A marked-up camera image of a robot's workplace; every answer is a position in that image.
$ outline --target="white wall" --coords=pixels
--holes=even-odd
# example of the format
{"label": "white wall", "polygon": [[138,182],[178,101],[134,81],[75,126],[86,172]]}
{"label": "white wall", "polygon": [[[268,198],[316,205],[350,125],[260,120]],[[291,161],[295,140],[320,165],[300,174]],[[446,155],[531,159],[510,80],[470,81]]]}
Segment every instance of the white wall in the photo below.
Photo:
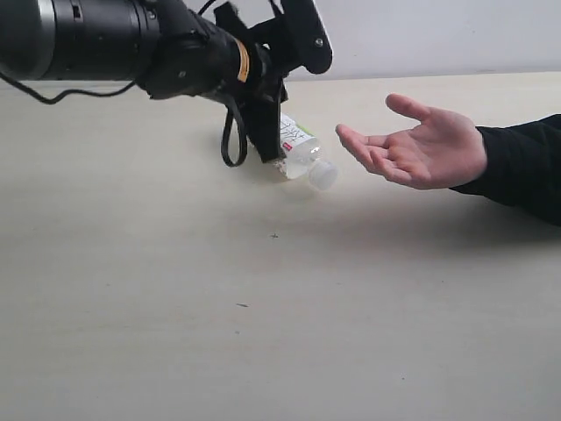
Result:
{"label": "white wall", "polygon": [[[248,24],[270,13],[266,0],[234,3]],[[330,78],[561,69],[559,0],[316,3],[336,53]]]}

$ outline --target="beige table surface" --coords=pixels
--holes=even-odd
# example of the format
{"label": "beige table surface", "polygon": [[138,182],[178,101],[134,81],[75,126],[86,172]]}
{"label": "beige table surface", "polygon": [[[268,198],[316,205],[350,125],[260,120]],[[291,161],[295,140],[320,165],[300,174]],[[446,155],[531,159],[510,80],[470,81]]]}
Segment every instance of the beige table surface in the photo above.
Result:
{"label": "beige table surface", "polygon": [[228,169],[213,103],[0,91],[2,421],[559,420],[559,230],[390,185],[333,129],[410,127],[392,91],[542,118],[561,74],[289,89],[327,193]]}

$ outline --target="plastic bottle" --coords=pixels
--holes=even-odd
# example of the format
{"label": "plastic bottle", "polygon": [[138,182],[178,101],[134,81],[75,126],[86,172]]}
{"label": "plastic bottle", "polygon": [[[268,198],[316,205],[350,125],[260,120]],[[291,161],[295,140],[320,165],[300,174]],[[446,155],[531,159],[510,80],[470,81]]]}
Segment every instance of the plastic bottle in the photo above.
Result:
{"label": "plastic bottle", "polygon": [[287,157],[274,165],[289,180],[307,176],[318,190],[329,189],[337,180],[337,167],[321,157],[319,139],[285,114],[280,115],[280,145]]}

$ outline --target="human hand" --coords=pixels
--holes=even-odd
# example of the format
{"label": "human hand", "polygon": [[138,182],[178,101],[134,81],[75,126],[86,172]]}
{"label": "human hand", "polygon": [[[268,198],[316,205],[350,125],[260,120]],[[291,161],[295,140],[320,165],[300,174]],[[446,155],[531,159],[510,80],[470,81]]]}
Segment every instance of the human hand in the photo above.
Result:
{"label": "human hand", "polygon": [[483,175],[483,136],[468,118],[401,95],[390,95],[390,110],[420,124],[389,135],[364,136],[337,126],[343,146],[370,173],[414,189],[450,189]]}

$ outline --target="white bottle cap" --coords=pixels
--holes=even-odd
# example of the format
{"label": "white bottle cap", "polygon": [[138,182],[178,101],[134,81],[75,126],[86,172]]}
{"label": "white bottle cap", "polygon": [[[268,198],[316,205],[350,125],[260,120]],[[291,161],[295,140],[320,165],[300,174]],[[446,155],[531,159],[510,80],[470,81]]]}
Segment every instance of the white bottle cap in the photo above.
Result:
{"label": "white bottle cap", "polygon": [[308,172],[309,183],[318,190],[330,189],[339,172],[337,167],[329,161],[317,160],[314,166]]}

